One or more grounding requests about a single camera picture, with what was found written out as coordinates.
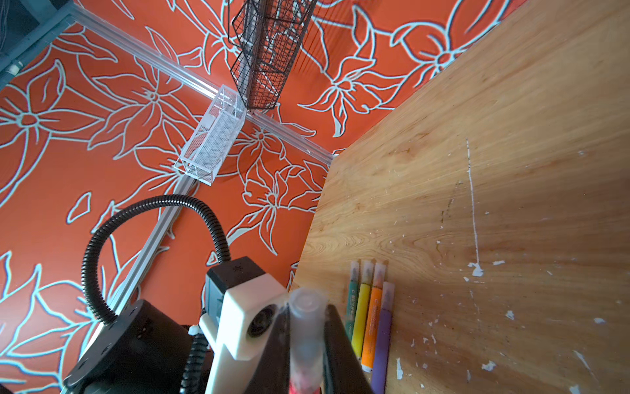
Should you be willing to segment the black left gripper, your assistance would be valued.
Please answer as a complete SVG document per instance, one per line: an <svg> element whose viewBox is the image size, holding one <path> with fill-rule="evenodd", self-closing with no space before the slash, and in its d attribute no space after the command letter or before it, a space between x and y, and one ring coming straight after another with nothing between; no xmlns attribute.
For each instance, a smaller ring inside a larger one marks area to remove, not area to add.
<svg viewBox="0 0 630 394"><path fill-rule="evenodd" d="M202 333L178 324L146 300L105 326L65 377L70 393L203 393L213 356ZM272 326L244 393L290 392L290 308Z"/></svg>

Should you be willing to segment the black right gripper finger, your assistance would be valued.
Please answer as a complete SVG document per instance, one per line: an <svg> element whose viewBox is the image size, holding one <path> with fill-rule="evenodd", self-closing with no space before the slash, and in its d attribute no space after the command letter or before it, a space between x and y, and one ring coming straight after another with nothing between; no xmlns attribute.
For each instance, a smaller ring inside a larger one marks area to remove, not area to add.
<svg viewBox="0 0 630 394"><path fill-rule="evenodd" d="M328 304L324 324L323 378L325 393L372 394L356 359L337 308Z"/></svg>

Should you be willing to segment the purple pen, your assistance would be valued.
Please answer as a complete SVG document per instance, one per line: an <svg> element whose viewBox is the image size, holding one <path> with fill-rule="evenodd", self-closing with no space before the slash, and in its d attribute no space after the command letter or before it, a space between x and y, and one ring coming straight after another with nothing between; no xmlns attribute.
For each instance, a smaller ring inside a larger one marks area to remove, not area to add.
<svg viewBox="0 0 630 394"><path fill-rule="evenodd" d="M395 284L392 282L384 282L382 290L382 307L379 315L371 382L372 392L375 394L384 394L386 390Z"/></svg>

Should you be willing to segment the orange pen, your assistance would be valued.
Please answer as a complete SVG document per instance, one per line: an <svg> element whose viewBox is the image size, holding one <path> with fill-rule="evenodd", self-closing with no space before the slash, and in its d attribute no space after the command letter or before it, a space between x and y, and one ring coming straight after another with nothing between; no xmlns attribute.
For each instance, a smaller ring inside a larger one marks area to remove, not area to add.
<svg viewBox="0 0 630 394"><path fill-rule="evenodd" d="M361 356L362 370L371 373L374 365L377 330L379 316L382 308L382 294L387 275L387 266L383 262L377 262L372 280L372 290L367 312L367 323L364 333L364 344Z"/></svg>

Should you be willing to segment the green pen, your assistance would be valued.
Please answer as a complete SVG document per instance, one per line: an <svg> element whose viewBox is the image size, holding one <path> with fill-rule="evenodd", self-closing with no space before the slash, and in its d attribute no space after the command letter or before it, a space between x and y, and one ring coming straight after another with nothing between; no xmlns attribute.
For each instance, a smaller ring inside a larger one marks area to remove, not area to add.
<svg viewBox="0 0 630 394"><path fill-rule="evenodd" d="M360 262L353 260L350 262L349 288L346 302L345 327L349 340L352 340L354 332L354 318L357 308L357 297L359 291Z"/></svg>

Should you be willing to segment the yellow pen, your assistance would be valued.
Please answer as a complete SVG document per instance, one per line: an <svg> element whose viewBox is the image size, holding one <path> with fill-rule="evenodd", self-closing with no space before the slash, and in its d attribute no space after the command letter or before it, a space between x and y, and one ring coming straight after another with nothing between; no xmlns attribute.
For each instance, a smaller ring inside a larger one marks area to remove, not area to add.
<svg viewBox="0 0 630 394"><path fill-rule="evenodd" d="M362 262L361 284L357 296L356 312L354 315L354 328L352 336L352 348L355 356L359 359L362 356L364 345L364 334L368 318L369 297L372 289L372 279L374 275L374 262L365 260Z"/></svg>

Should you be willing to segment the pink pen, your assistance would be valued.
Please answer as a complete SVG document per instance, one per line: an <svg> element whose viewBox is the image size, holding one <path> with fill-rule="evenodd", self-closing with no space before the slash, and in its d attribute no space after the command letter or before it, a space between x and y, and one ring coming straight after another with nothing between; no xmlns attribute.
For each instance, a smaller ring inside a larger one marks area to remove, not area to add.
<svg viewBox="0 0 630 394"><path fill-rule="evenodd" d="M321 387L313 384L300 383L297 380L290 381L289 394L321 394Z"/></svg>

